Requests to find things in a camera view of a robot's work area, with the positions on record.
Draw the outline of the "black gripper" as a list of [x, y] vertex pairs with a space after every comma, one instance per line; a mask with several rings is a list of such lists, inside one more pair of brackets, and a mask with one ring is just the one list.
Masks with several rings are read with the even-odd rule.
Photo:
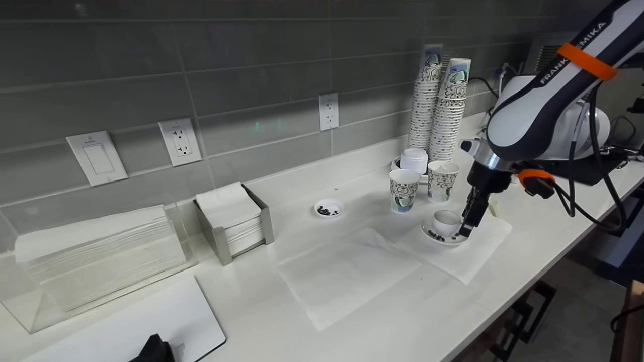
[[501, 194], [510, 188], [512, 175], [505, 172], [487, 170], [479, 164], [474, 164], [467, 175], [467, 184], [470, 185], [469, 198], [467, 198], [467, 210], [461, 213], [461, 223], [455, 233], [456, 240], [467, 240], [470, 236], [470, 230], [476, 230], [487, 213], [487, 202], [491, 194]]

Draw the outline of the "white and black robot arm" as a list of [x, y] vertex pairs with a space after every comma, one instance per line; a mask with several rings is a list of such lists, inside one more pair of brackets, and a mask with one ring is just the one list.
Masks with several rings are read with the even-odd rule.
[[483, 135], [465, 140], [472, 157], [470, 191], [456, 240], [482, 223], [490, 198], [517, 178], [529, 195], [557, 195], [568, 213], [592, 216], [576, 200], [576, 185], [603, 182], [625, 160], [603, 151], [598, 89], [643, 54], [644, 0], [612, 0], [533, 76], [516, 76], [494, 104]]

